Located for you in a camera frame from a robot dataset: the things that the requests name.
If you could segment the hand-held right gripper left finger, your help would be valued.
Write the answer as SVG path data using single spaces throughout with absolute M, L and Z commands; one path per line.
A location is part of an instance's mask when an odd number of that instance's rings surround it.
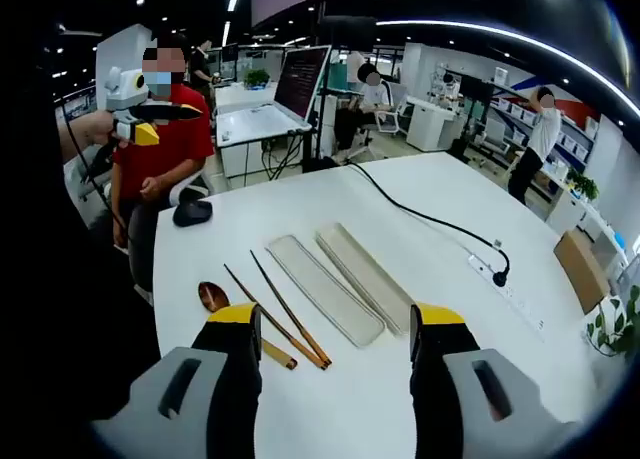
M 128 402 L 92 424 L 112 458 L 252 458 L 262 378 L 261 310 L 209 316 L 192 346 L 176 347 L 131 385 Z

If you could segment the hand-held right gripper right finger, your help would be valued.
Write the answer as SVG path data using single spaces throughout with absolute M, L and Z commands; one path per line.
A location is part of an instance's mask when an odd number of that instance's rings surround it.
M 456 312 L 412 305 L 410 360 L 417 457 L 567 457 L 576 424 L 557 420 L 538 384 L 480 348 Z

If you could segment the person's left hand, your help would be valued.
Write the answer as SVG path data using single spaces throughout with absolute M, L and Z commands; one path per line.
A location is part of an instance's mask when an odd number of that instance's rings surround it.
M 78 119 L 81 137 L 89 145 L 105 145 L 114 131 L 114 118 L 111 112 L 96 110 Z

